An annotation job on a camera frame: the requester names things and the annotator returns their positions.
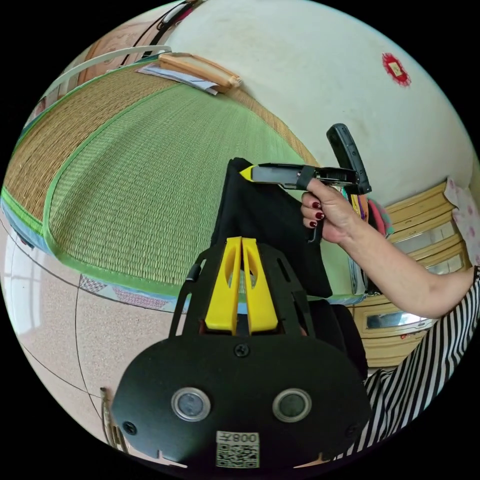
black and white striped sleeve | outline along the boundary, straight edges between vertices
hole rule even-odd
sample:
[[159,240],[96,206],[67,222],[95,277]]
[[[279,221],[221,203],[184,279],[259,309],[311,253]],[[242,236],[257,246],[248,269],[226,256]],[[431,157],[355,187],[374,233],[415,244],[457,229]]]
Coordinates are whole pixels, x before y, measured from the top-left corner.
[[456,308],[436,322],[395,370],[377,370],[366,380],[372,417],[360,438],[337,459],[386,439],[422,413],[452,376],[479,317],[480,267],[476,266],[473,285]]

screw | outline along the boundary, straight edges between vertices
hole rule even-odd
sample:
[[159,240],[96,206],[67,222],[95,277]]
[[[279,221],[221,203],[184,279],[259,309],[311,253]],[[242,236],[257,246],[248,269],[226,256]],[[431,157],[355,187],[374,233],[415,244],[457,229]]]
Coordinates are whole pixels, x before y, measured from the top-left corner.
[[250,347],[246,343],[239,343],[233,349],[233,352],[239,358],[247,357],[250,353]]
[[136,435],[137,434],[137,427],[131,421],[124,421],[123,422],[123,429],[129,435]]

green tatami mat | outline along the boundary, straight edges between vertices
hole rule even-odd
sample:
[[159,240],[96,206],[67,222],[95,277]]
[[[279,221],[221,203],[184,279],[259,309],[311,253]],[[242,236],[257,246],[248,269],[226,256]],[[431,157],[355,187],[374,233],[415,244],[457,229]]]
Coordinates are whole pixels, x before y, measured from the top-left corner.
[[134,103],[92,133],[51,183],[43,235],[86,275],[175,295],[208,248],[229,160],[303,163],[224,95],[186,85]]

yellow clip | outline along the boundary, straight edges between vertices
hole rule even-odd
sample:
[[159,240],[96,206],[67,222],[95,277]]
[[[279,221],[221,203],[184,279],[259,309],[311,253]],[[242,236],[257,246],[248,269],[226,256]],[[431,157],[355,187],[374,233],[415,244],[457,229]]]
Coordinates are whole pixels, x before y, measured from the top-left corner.
[[240,175],[249,182],[252,182],[252,169],[255,165],[248,166],[245,170],[240,172]]
[[205,318],[209,330],[237,332],[242,237],[227,238],[220,270]]
[[[274,330],[277,328],[278,319],[260,259],[257,241],[254,238],[242,238],[241,243],[250,335],[255,332]],[[250,272],[256,278],[255,286],[252,286]]]

woman's hand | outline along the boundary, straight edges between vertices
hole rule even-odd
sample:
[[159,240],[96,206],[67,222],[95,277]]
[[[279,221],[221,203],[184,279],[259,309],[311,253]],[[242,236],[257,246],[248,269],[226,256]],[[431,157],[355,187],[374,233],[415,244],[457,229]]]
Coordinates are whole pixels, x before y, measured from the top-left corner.
[[335,188],[324,185],[313,178],[308,192],[301,198],[303,224],[313,229],[324,219],[322,237],[333,244],[339,244],[351,235],[359,216],[350,203]]

